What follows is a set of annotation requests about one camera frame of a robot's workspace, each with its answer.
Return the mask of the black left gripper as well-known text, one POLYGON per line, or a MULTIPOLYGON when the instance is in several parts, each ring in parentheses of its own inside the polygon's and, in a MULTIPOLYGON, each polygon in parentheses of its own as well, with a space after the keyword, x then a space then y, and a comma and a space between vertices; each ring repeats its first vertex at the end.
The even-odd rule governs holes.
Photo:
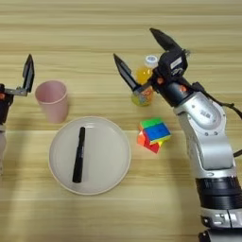
POLYGON ((23 87, 17 87, 16 89, 8 89, 4 84, 0 84, 0 125, 6 123, 9 107, 13 103, 13 98, 16 95, 27 96, 32 90, 35 71, 34 62, 31 55, 28 55, 23 70, 24 84, 23 87))

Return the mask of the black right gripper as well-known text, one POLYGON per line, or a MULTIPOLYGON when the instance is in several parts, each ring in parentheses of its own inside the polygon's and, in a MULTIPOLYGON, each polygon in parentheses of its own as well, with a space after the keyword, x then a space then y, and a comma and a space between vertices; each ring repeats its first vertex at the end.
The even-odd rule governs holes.
MULTIPOLYGON (((182 51, 182 48, 170 36, 166 35, 161 30, 152 27, 149 30, 156 42, 165 51, 182 51)), ((190 84, 184 77, 165 79, 164 77, 152 75, 144 85, 138 84, 133 78, 131 70, 124 61, 116 54, 113 55, 113 58, 120 76, 125 80, 134 93, 140 94, 148 87, 152 87, 152 89, 160 94, 171 107, 178 107, 190 95, 202 90, 202 88, 196 83, 190 84)))

